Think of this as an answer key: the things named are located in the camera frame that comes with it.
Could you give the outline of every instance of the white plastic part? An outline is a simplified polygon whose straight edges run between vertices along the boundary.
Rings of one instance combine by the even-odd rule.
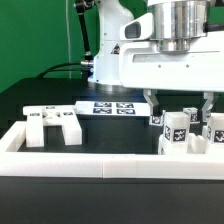
[[[196,136],[193,133],[189,134],[188,140],[188,153],[189,154],[205,154],[206,150],[206,139],[202,136]]]
[[[127,26],[133,24],[133,23],[139,23],[141,25],[141,35],[139,38],[126,38],[125,36],[125,29]],[[122,26],[120,29],[120,39],[121,40],[146,40],[149,39],[153,34],[153,15],[151,13],[146,13],[145,15],[139,17],[138,19],[135,19],[134,21],[126,24],[125,26]]]
[[[43,126],[62,126],[65,145],[82,144],[82,129],[74,106],[27,106],[23,108],[23,114],[27,116],[27,147],[44,146]]]
[[[162,3],[170,3],[170,2],[187,2],[190,0],[148,0],[147,5],[151,6],[151,5],[156,5],[156,4],[162,4]]]
[[[120,80],[141,89],[224,91],[224,32],[191,40],[189,52],[162,54],[155,41],[133,42],[120,51]]]
[[[0,152],[0,176],[224,180],[224,159],[214,155]]]
[[[44,146],[43,115],[41,110],[34,109],[27,115],[26,146]]]
[[[119,30],[134,17],[118,0],[95,1],[95,4],[100,17],[100,51],[94,58],[94,74],[88,81],[121,86],[119,52],[120,47],[127,41],[120,40]]]
[[[82,144],[82,129],[75,115],[74,110],[64,109],[60,111],[62,119],[62,132],[65,140],[65,145],[81,145]]]
[[[26,136],[26,122],[17,121],[0,140],[0,152],[17,152]]]
[[[161,154],[187,154],[190,116],[183,112],[165,114]]]
[[[191,124],[200,123],[198,119],[198,109],[195,107],[183,108],[183,112],[190,116]]]
[[[224,113],[212,113],[204,128],[207,140],[206,153],[224,155]]]

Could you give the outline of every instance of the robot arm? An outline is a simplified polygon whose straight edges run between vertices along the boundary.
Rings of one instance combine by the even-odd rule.
[[[151,90],[202,91],[206,121],[224,91],[224,32],[217,32],[224,25],[208,23],[209,6],[210,0],[148,0],[147,14],[120,30],[121,39],[135,41],[120,51],[122,84],[144,89],[151,107],[157,105]]]

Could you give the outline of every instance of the white robot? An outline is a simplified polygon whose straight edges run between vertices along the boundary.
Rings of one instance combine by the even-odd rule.
[[[122,40],[134,41],[121,47],[121,83],[144,90],[152,115],[158,89],[202,91],[207,99],[201,111],[208,122],[203,137],[189,134],[197,110],[165,114],[160,154],[224,151],[223,114],[210,113],[217,92],[224,91],[224,26],[208,24],[210,4],[214,2],[148,0],[147,14],[120,30]]]

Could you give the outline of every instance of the white block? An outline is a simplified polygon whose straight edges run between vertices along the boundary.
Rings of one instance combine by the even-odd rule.
[[[184,112],[165,114],[162,151],[163,154],[186,154],[190,116]]]
[[[25,141],[26,122],[15,122],[0,140],[0,152],[17,152]]]
[[[224,113],[212,113],[208,119],[206,154],[224,155]]]
[[[189,154],[205,154],[206,139],[200,135],[189,134],[188,153]]]
[[[65,145],[81,145],[82,129],[73,108],[61,109],[60,116]]]
[[[200,121],[198,120],[198,109],[195,107],[184,108],[183,112],[190,116],[191,124],[198,124]]]
[[[41,109],[34,110],[27,115],[26,146],[44,146],[43,117]]]

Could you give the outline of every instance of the black and white pattern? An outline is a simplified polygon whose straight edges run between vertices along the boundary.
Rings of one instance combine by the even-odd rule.
[[[191,122],[197,122],[198,121],[198,115],[197,114],[191,114]]]
[[[106,102],[95,102],[94,107],[112,107],[112,103],[106,103]]]
[[[207,133],[208,140],[211,140],[211,137],[212,137],[212,129],[208,126],[208,133]]]
[[[162,117],[152,116],[152,124],[161,124]]]
[[[39,114],[39,113],[32,113],[32,114],[30,114],[30,116],[31,116],[31,117],[39,117],[40,114]]]
[[[109,108],[94,108],[94,114],[112,114],[112,109]]]
[[[165,127],[165,137],[170,141],[171,129],[166,126]]]
[[[71,115],[73,115],[72,112],[64,112],[63,114],[64,114],[65,116],[71,116]]]
[[[133,110],[133,109],[117,109],[117,114],[132,115],[132,114],[135,114],[135,110]]]
[[[184,142],[186,139],[186,129],[175,129],[173,133],[174,142]]]
[[[224,143],[224,131],[215,131],[214,142]]]
[[[54,106],[47,106],[46,109],[52,110],[52,109],[55,109],[55,107]]]
[[[134,108],[133,103],[117,103],[117,108]]]

